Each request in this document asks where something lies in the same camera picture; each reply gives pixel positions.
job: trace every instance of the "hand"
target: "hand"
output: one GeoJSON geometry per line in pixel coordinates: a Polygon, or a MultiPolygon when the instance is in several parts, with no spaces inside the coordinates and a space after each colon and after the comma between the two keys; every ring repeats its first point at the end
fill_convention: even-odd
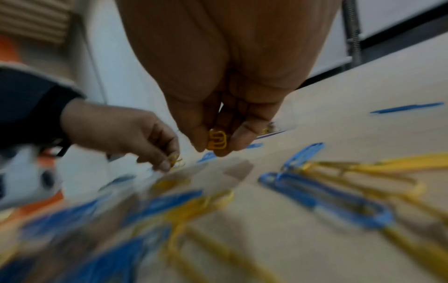
{"type": "Polygon", "coordinates": [[[128,39],[198,151],[246,148],[308,76],[341,0],[121,0],[128,39]]]}
{"type": "Polygon", "coordinates": [[[169,171],[168,156],[179,154],[173,130],[154,113],[72,100],[63,110],[61,127],[70,141],[109,154],[133,153],[137,162],[169,171]]]}

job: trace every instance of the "radiator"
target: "radiator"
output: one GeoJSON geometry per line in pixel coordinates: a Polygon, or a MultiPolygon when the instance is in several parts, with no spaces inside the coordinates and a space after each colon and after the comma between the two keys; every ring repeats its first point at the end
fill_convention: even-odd
{"type": "Polygon", "coordinates": [[[0,0],[0,32],[45,41],[65,42],[73,0],[0,0]]]}

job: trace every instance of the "fingernail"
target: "fingernail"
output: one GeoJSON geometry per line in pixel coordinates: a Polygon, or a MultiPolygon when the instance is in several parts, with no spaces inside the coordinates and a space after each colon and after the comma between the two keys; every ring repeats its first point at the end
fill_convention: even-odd
{"type": "Polygon", "coordinates": [[[160,166],[159,166],[160,170],[168,172],[171,169],[171,164],[169,163],[168,160],[164,160],[160,166]]]}

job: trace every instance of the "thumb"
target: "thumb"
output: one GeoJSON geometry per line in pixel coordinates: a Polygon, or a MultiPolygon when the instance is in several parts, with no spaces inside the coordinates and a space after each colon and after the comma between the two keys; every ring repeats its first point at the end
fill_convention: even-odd
{"type": "Polygon", "coordinates": [[[138,162],[144,161],[151,163],[155,170],[168,172],[171,169],[171,164],[166,154],[144,137],[136,141],[129,152],[139,157],[138,162]]]}

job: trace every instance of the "dark sleeve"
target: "dark sleeve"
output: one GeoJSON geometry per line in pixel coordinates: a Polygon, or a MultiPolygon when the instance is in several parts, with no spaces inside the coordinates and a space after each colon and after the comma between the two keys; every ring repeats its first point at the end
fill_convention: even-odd
{"type": "Polygon", "coordinates": [[[43,76],[0,66],[0,148],[20,144],[68,147],[64,107],[81,94],[43,76]]]}

